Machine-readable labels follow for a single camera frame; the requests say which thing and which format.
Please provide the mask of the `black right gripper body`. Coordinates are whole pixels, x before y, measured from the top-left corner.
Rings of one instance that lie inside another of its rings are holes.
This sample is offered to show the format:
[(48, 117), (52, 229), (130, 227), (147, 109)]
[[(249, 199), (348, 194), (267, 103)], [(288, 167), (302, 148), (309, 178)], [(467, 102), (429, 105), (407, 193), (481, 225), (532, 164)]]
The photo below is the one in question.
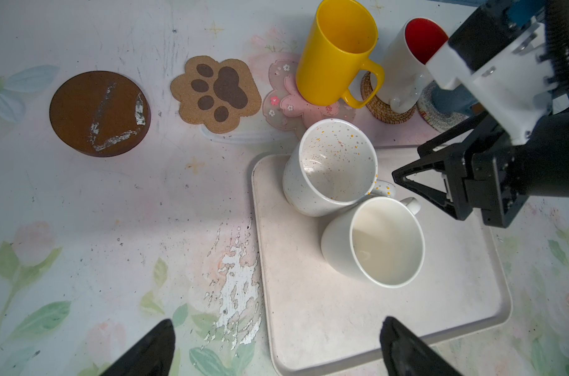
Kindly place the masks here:
[(444, 211), (455, 219), (478, 208), (486, 225), (505, 228), (529, 197), (569, 197), (569, 108), (543, 117), (521, 146), (487, 112), (445, 136), (464, 136), (444, 157)]

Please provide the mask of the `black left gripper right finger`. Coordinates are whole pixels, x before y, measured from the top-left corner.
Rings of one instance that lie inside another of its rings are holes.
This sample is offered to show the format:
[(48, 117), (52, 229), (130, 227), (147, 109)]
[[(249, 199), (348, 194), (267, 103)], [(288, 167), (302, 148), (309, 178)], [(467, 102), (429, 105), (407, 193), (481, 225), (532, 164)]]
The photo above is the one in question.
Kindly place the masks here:
[(384, 320), (379, 340), (388, 375), (461, 375), (395, 317)]

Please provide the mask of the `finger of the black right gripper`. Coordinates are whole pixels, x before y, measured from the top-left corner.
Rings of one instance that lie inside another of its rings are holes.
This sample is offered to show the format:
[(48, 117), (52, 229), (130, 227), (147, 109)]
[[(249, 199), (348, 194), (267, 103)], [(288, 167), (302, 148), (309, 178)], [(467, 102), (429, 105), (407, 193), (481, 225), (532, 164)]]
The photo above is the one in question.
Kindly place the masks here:
[(501, 135), (501, 126), (488, 112), (470, 117), (418, 147), (419, 159), (393, 172), (403, 184), (410, 175), (429, 170), (444, 173), (454, 182), (472, 178), (474, 155), (487, 150)]
[(443, 191), (408, 180), (407, 178), (394, 178), (394, 183), (425, 198), (430, 204), (439, 208), (453, 219), (464, 221), (472, 214), (472, 208), (466, 202), (460, 202), (459, 199), (452, 201), (447, 198), (447, 194)]

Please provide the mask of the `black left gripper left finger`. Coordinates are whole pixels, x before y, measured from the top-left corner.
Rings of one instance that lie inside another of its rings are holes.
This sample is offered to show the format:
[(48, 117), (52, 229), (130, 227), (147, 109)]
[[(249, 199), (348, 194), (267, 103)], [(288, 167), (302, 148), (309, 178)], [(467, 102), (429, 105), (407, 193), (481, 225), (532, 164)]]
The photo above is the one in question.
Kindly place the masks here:
[(170, 373), (175, 353), (173, 322), (164, 319), (115, 361), (102, 375), (163, 375)]

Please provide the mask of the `light blue mug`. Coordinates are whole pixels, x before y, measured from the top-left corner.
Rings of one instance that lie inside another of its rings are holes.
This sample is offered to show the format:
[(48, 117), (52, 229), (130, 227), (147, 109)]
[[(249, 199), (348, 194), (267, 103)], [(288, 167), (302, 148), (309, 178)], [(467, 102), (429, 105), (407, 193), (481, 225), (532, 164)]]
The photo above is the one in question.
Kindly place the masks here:
[(435, 85), (431, 100), (435, 109), (441, 114), (458, 113), (469, 117), (472, 116), (472, 107), (478, 103), (475, 96), (464, 85), (453, 90), (441, 89)]

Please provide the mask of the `beige serving tray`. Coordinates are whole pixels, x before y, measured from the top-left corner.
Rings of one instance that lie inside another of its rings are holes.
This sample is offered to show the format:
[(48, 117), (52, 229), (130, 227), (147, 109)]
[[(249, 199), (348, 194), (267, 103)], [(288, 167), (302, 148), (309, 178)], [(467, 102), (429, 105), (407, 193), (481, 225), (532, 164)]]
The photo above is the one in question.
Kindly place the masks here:
[(330, 218), (304, 216), (287, 202), (287, 160), (265, 156), (251, 175), (270, 355), (279, 374), (323, 375), (377, 360), (388, 316), (429, 345), (509, 319), (502, 263), (478, 212), (458, 221), (421, 200), (423, 267), (407, 286), (379, 287), (325, 261), (320, 239)]

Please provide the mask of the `red inside white mug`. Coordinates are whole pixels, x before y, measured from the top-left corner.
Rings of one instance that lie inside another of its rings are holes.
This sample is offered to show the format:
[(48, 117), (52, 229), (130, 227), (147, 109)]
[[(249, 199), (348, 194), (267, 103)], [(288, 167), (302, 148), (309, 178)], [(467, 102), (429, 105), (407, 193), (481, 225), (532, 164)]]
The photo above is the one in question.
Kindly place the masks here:
[(433, 82), (426, 64), (447, 40), (444, 29), (434, 21), (422, 17), (409, 20), (383, 57), (385, 80), (377, 97), (397, 114), (410, 111)]

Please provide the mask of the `yellow mug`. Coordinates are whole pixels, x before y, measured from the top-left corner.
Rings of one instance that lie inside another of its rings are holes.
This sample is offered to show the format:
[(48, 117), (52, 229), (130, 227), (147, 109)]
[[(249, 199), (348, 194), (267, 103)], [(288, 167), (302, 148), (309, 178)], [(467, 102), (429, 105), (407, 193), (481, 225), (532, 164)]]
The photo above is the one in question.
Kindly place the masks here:
[[(375, 20), (359, 2), (321, 2), (296, 71), (295, 83), (300, 95), (321, 107), (340, 99), (352, 108), (364, 107), (385, 79), (383, 67), (370, 60), (377, 42)], [(377, 78), (373, 92), (363, 101), (350, 92), (350, 84), (360, 71), (368, 71)]]

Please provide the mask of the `pink flower coaster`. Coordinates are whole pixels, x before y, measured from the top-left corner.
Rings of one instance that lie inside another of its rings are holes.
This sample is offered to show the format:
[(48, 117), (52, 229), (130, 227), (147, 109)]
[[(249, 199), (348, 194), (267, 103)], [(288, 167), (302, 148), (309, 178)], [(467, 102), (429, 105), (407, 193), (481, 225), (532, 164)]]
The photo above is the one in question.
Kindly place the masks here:
[(353, 122), (356, 110), (344, 100), (320, 107), (306, 102), (295, 84), (298, 64), (281, 59), (271, 64), (268, 78), (272, 91), (264, 99), (262, 111), (268, 124), (277, 130), (295, 133), (298, 139), (316, 122), (338, 118)]

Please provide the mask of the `brown paw shaped coaster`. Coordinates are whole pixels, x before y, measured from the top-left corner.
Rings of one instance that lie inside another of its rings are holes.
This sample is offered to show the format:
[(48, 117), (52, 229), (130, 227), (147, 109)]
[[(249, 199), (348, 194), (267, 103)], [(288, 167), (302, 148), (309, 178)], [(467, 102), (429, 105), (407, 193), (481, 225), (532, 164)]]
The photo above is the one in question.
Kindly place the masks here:
[(184, 73), (171, 82), (170, 92), (180, 103), (184, 122), (204, 125), (215, 134), (234, 131), (242, 118), (258, 113), (262, 105), (247, 63), (238, 59), (192, 57)]

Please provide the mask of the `dark brown glossy round coaster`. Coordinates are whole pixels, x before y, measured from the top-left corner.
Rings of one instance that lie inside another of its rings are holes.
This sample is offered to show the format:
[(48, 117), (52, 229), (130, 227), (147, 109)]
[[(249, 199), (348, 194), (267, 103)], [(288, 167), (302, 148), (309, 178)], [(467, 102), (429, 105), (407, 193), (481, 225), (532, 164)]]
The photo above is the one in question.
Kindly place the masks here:
[(105, 70), (68, 79), (55, 92), (49, 117), (60, 140), (97, 158), (134, 149), (151, 126), (151, 108), (143, 90), (126, 76)]

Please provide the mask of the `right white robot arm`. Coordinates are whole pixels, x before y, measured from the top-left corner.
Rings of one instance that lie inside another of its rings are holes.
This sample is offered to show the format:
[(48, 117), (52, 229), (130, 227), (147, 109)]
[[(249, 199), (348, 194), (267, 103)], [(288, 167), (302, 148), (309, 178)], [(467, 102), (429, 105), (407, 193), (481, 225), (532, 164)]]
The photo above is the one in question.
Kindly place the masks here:
[(396, 184), (454, 219), (505, 228), (531, 196), (569, 197), (569, 1), (489, 1), (427, 63), (483, 111), (419, 147)]

